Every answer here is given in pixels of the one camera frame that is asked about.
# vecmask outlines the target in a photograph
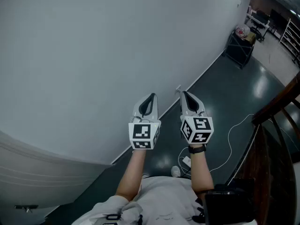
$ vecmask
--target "plastic bag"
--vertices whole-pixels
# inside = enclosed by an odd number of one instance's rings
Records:
[[[245,24],[237,25],[235,28],[235,34],[240,38],[244,38],[248,36],[249,33],[250,33],[250,28]]]

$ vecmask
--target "white t-shirt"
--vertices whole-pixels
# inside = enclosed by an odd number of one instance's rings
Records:
[[[191,180],[173,177],[145,178],[133,201],[112,196],[76,220],[73,225],[137,224],[142,215],[143,225],[198,225],[192,216],[199,216]],[[121,214],[120,219],[107,220],[107,215]]]

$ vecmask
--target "white box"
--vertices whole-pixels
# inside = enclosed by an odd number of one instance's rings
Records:
[[[183,133],[188,144],[208,143],[214,132],[211,117],[184,117],[181,125]]]
[[[154,149],[160,123],[129,123],[129,139],[133,149]]]

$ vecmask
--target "forearm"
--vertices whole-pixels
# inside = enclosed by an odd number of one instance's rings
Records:
[[[146,150],[134,150],[116,195],[125,197],[128,201],[137,195],[142,180],[145,157]]]
[[[214,188],[204,152],[191,154],[191,179],[192,189],[197,195],[202,191]]]

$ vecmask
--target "black wristwatch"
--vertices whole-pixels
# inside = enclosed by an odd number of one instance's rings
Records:
[[[189,153],[193,153],[193,154],[199,153],[199,152],[205,152],[206,146],[205,146],[205,144],[203,144],[203,146],[200,148],[192,148],[191,146],[189,146],[188,151],[189,151]]]

